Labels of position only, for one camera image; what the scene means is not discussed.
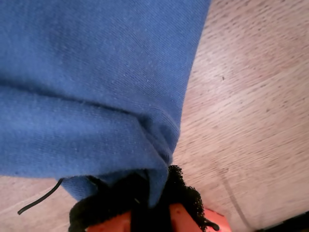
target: black drawstring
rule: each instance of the black drawstring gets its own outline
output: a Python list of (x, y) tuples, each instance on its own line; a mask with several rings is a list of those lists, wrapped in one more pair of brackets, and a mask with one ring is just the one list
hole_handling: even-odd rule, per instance
[(35, 202), (32, 202), (31, 204), (29, 204), (29, 205), (25, 206), (24, 208), (20, 209), (17, 213), (19, 215), (21, 215), (26, 210), (28, 210), (28, 209), (32, 208), (33, 206), (37, 205), (38, 203), (41, 203), (42, 201), (44, 201), (46, 198), (48, 198), (50, 195), (52, 195), (57, 190), (57, 188), (61, 185), (62, 181), (63, 181), (63, 178), (59, 179), (58, 183), (47, 194), (45, 194), (41, 198), (37, 199)]

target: light wood surface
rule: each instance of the light wood surface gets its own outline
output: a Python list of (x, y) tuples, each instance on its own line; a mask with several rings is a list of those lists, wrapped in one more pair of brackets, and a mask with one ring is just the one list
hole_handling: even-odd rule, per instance
[[(233, 232), (309, 210), (308, 0), (213, 0), (174, 163)], [(75, 200), (62, 188), (17, 215), (55, 180), (0, 177), (0, 183), (0, 231), (67, 231)]]

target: blue cotton cloth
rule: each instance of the blue cotton cloth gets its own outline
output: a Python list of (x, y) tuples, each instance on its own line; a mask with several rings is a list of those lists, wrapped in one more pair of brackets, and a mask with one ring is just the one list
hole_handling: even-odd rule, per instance
[(209, 0), (0, 2), (0, 174), (161, 194)]

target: black fuzzy fabric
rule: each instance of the black fuzzy fabric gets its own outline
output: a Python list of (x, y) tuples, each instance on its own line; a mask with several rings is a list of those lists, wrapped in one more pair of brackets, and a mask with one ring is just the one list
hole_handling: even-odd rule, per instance
[(79, 201), (71, 209), (69, 232), (85, 232), (89, 226), (103, 223), (130, 210), (131, 232), (145, 231), (145, 228), (147, 231), (172, 232), (169, 205), (173, 203), (181, 203), (202, 231), (211, 225), (204, 217), (199, 192), (185, 185), (178, 166), (169, 167), (169, 178), (154, 209), (148, 208), (149, 183), (137, 174), (131, 174), (112, 187), (94, 177), (90, 176), (89, 179), (98, 187), (98, 192)]

